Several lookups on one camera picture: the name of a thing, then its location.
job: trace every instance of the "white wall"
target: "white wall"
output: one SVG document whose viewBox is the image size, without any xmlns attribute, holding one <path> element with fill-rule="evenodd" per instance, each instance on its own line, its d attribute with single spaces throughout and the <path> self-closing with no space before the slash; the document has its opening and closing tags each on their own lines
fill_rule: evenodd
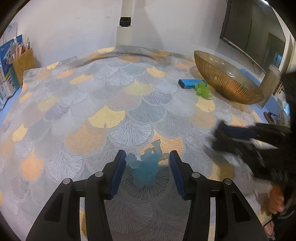
<svg viewBox="0 0 296 241">
<path fill-rule="evenodd" d="M 122 0 L 31 0 L 15 17 L 40 66 L 115 45 Z M 193 56 L 204 50 L 246 68 L 252 62 L 219 39 L 225 0 L 134 0 L 133 45 Z"/>
<path fill-rule="evenodd" d="M 115 46 L 121 0 L 31 0 L 13 21 L 40 66 Z"/>
</svg>

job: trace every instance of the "human hand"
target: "human hand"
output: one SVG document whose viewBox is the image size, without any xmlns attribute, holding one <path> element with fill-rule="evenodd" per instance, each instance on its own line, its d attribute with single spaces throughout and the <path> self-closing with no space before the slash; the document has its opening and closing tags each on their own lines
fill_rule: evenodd
<svg viewBox="0 0 296 241">
<path fill-rule="evenodd" d="M 272 214 L 281 213 L 284 211 L 284 194 L 281 188 L 277 185 L 272 187 L 268 200 L 268 209 Z"/>
</svg>

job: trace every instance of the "blue translucent toy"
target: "blue translucent toy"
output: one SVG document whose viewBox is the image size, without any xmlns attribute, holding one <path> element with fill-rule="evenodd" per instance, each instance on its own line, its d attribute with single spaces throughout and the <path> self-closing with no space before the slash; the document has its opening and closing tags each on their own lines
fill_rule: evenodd
<svg viewBox="0 0 296 241">
<path fill-rule="evenodd" d="M 126 163 L 133 169 L 133 182 L 137 188 L 142 188 L 144 185 L 150 187 L 155 183 L 155 177 L 158 172 L 158 162 L 168 156 L 164 154 L 160 148 L 160 140 L 152 142 L 153 149 L 148 148 L 141 156 L 141 161 L 138 161 L 136 156 L 130 153 L 126 158 Z"/>
</svg>

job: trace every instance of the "blue floor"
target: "blue floor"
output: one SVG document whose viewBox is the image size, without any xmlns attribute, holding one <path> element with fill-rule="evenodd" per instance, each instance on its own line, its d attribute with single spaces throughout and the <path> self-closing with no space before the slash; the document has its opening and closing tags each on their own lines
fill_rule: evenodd
<svg viewBox="0 0 296 241">
<path fill-rule="evenodd" d="M 0 126 L 2 126 L 2 123 L 4 121 L 4 119 L 6 118 L 10 108 L 12 107 L 12 104 L 15 102 L 15 100 L 18 98 L 18 96 L 20 95 L 22 91 L 22 88 L 19 88 L 15 94 L 9 98 L 4 106 L 4 108 L 2 110 L 0 110 Z"/>
</svg>

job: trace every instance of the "metal screw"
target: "metal screw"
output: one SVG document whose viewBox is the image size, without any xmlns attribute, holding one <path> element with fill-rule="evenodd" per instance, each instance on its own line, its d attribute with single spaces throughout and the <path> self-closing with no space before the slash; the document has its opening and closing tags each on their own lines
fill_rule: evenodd
<svg viewBox="0 0 296 241">
<path fill-rule="evenodd" d="M 95 173 L 95 176 L 96 176 L 96 177 L 102 177 L 103 175 L 104 175 L 103 172 L 96 172 L 96 173 Z"/>
<path fill-rule="evenodd" d="M 200 177 L 200 174 L 199 174 L 198 172 L 193 172 L 193 173 L 191 174 L 191 176 L 192 176 L 193 178 L 199 178 L 199 177 Z"/>
<path fill-rule="evenodd" d="M 64 180 L 63 180 L 63 183 L 64 184 L 69 184 L 71 182 L 71 179 L 70 178 L 65 178 Z"/>
<path fill-rule="evenodd" d="M 231 184 L 232 184 L 232 180 L 229 179 L 229 178 L 226 178 L 226 179 L 224 180 L 224 182 L 225 182 L 225 184 L 227 184 L 227 185 L 231 185 Z"/>
</svg>

